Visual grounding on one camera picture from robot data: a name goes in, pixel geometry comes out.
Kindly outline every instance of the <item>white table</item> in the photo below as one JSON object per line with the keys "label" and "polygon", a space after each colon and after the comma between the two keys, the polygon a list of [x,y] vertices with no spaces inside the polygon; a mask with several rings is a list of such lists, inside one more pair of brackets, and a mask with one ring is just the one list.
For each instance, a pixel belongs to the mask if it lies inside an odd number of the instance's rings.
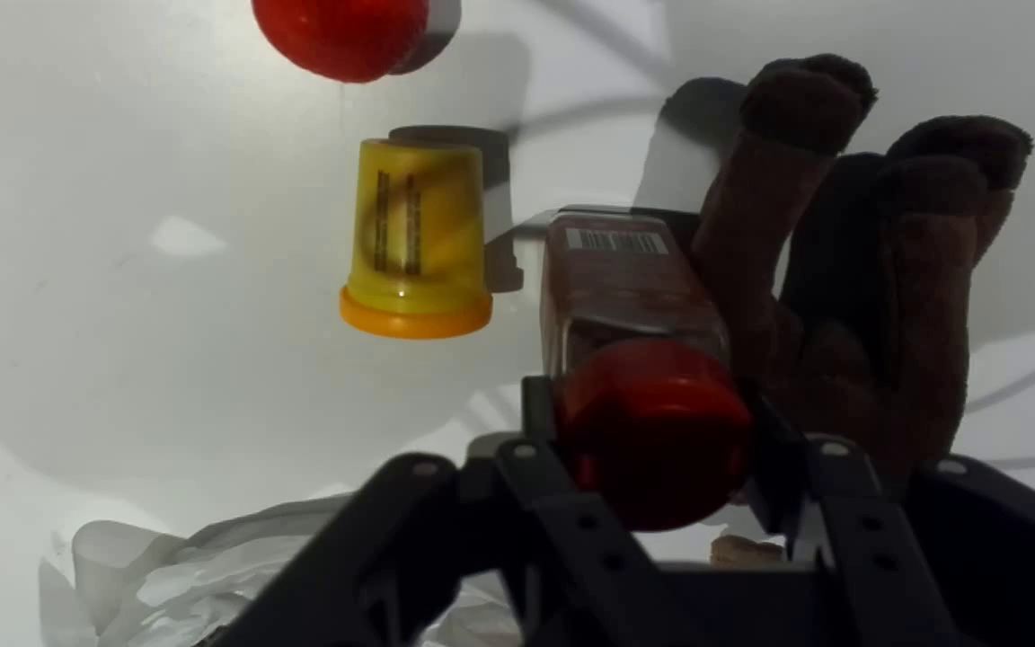
{"label": "white table", "polygon": [[[642,193],[694,207],[717,157],[653,134],[663,102],[817,52],[884,91],[854,149],[948,113],[1035,134],[1035,2],[467,0],[428,70],[336,86],[276,56],[249,0],[0,0],[0,647],[43,642],[43,560],[84,522],[187,531],[516,425],[534,249],[483,334],[337,319],[356,140],[522,126],[513,222],[631,204],[648,157],[665,183]],[[961,446],[1035,484],[1035,165],[975,314]]]}

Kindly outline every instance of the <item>yellow cup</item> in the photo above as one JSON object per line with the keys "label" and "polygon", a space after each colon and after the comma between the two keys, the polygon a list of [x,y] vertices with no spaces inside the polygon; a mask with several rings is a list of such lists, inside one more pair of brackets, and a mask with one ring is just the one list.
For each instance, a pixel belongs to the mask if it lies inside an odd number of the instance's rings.
{"label": "yellow cup", "polygon": [[490,324],[483,151],[364,140],[340,315],[389,337],[452,337]]}

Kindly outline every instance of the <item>white surface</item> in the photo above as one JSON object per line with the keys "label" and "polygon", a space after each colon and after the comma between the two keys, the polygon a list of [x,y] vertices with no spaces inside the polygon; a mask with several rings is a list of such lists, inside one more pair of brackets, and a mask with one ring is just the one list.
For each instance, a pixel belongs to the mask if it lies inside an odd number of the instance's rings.
{"label": "white surface", "polygon": [[[0,0],[0,647],[43,642],[40,560],[84,522],[187,531],[516,422],[534,261],[463,340],[337,324],[356,140],[516,124],[513,218],[629,204],[681,82],[817,52],[884,91],[860,149],[947,113],[1035,134],[1014,0],[467,0],[434,65],[350,91],[279,62],[249,0]],[[685,176],[663,203],[699,204],[711,153],[657,151]],[[963,448],[1035,482],[1035,165],[975,345]]]}

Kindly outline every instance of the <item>white backdrop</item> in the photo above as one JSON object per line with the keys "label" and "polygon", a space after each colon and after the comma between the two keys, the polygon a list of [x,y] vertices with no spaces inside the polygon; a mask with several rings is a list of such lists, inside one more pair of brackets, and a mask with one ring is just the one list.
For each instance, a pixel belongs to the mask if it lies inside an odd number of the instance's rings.
{"label": "white backdrop", "polygon": [[[854,149],[948,113],[1035,134],[1035,2],[1014,0],[467,0],[439,62],[374,86],[290,70],[249,0],[0,0],[0,642],[43,642],[40,564],[84,522],[187,531],[516,425],[534,249],[483,334],[336,315],[356,140],[516,129],[513,222],[694,207],[728,124],[657,126],[665,98],[817,52],[884,91]],[[975,300],[961,448],[1035,484],[1035,161]]]}

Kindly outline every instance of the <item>yellow mug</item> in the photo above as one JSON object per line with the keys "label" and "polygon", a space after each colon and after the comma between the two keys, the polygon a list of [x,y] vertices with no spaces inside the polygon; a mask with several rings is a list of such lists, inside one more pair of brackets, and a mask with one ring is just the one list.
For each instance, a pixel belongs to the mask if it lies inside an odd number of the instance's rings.
{"label": "yellow mug", "polygon": [[490,324],[483,151],[364,140],[340,315],[389,337],[452,337]]}

